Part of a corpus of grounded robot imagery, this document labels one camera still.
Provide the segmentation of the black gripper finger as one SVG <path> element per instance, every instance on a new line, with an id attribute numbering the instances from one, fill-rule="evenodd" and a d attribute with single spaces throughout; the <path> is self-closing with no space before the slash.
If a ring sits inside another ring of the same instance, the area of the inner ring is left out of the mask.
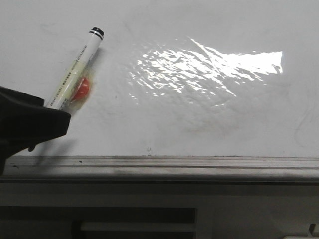
<path id="1" fill-rule="evenodd" d="M 0 88 L 0 172 L 14 154 L 67 134 L 71 114 L 44 106 L 44 99 Z"/>

